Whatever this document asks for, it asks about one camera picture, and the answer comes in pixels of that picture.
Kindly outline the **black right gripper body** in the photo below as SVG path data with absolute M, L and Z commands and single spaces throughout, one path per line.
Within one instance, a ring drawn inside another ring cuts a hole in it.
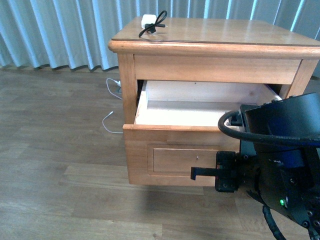
M 215 190 L 223 193 L 233 193 L 244 190 L 256 193 L 257 179 L 260 167 L 256 155 L 241 155 L 234 151 L 218 151 L 216 166 L 218 176 L 215 177 Z

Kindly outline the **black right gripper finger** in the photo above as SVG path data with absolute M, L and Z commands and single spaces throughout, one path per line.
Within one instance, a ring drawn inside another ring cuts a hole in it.
M 215 177 L 217 175 L 216 168 L 191 167 L 190 179 L 196 180 L 197 176 Z

